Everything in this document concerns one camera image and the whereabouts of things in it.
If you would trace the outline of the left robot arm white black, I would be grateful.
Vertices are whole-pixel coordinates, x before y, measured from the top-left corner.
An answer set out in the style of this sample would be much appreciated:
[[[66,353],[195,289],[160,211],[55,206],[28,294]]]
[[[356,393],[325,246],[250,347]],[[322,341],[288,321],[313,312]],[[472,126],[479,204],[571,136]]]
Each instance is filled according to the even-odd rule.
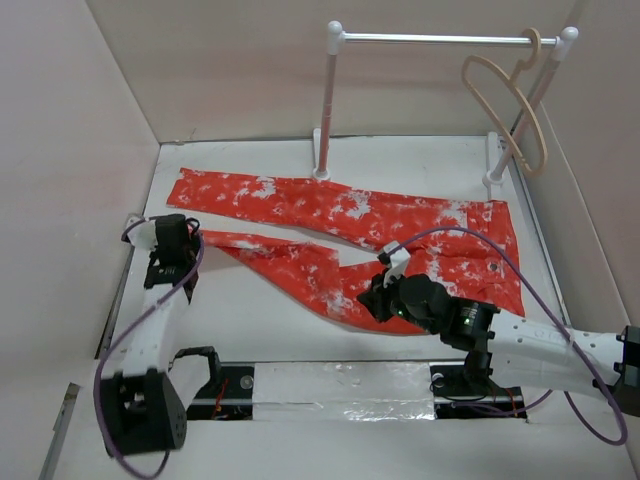
[[[96,416],[110,456],[165,453],[186,438],[186,410],[212,396],[223,373],[212,346],[178,348],[203,259],[199,223],[183,214],[129,219],[123,240],[148,253],[140,317],[112,342],[124,356],[97,375]]]

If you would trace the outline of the orange white-speckled trousers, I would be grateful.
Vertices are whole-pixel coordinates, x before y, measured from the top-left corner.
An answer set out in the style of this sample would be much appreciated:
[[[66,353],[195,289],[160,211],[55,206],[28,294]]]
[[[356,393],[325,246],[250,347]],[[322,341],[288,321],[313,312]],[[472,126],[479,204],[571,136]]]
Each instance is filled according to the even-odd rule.
[[[361,190],[334,182],[183,168],[169,206],[252,223],[301,227],[378,252],[409,240],[410,275],[424,273],[452,296],[525,312],[516,234],[507,203],[460,201]],[[344,265],[310,241],[206,230],[205,242],[243,263],[309,310],[355,329],[419,335],[394,317],[379,323],[356,299],[382,270],[376,261]]]

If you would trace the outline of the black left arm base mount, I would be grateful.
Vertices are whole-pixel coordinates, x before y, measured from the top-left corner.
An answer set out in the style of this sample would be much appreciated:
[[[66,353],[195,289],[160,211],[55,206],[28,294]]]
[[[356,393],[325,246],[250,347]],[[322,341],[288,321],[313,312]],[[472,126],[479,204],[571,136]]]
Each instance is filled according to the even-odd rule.
[[[255,364],[222,362],[212,346],[179,350],[169,376],[189,420],[253,419]]]

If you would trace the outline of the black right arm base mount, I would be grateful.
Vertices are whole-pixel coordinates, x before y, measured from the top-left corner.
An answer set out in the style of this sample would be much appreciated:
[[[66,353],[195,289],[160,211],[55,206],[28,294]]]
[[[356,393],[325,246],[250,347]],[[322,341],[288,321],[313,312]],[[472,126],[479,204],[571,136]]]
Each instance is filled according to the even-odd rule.
[[[484,352],[430,361],[436,418],[527,420],[521,384],[506,366],[499,356]]]

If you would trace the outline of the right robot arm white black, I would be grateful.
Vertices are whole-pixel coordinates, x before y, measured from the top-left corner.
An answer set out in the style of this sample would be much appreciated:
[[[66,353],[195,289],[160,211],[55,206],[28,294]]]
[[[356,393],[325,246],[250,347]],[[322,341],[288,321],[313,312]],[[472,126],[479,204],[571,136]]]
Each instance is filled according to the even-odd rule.
[[[465,352],[462,381],[473,393],[537,387],[590,397],[611,394],[622,413],[639,414],[639,330],[620,333],[540,323],[489,303],[454,297],[425,274],[373,277],[357,297],[379,323],[399,317]]]

